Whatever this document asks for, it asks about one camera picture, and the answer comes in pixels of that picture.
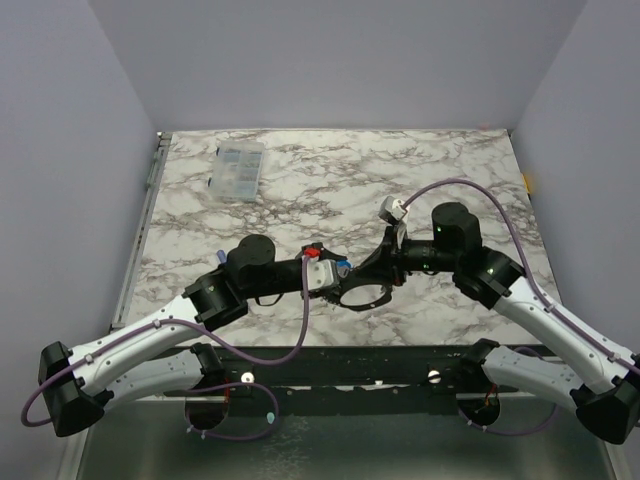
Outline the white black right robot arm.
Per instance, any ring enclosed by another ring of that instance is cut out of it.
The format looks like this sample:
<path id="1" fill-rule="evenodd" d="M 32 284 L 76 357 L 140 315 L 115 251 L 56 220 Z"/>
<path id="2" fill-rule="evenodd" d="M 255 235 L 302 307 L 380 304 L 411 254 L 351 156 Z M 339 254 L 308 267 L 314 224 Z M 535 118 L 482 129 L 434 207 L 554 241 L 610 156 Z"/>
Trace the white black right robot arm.
<path id="1" fill-rule="evenodd" d="M 524 390 L 573 412 L 599 439 L 623 444 L 639 420 L 638 355 L 555 302 L 521 264 L 484 246 L 479 221 L 464 205 L 434 208 L 431 240 L 408 238 L 407 214 L 398 201 L 381 211 L 389 224 L 381 244 L 349 272 L 345 289 L 361 298 L 359 309 L 389 302 L 413 273 L 451 274 L 463 295 L 524 328 L 562 361 L 545 363 L 480 340 L 459 367 L 467 389 L 492 383 Z"/>

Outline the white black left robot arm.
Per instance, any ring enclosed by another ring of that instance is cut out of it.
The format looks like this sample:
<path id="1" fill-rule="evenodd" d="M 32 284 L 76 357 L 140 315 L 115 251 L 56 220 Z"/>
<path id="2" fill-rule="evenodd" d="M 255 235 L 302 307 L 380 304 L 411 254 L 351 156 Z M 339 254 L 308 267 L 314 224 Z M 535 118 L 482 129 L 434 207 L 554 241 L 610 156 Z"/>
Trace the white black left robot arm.
<path id="1" fill-rule="evenodd" d="M 349 269 L 346 257 L 322 243 L 304 246 L 297 257 L 278 261 L 265 235 L 243 238 L 218 267 L 147 317 L 100 339 L 68 347 L 57 341 L 40 354 L 37 396 L 45 402 L 55 434 L 82 432 L 113 407 L 156 393 L 192 390 L 206 395 L 225 386 L 210 345 L 196 344 L 176 357 L 167 351 L 247 315 L 248 303 L 298 292 L 303 331 L 310 300 L 339 286 Z"/>

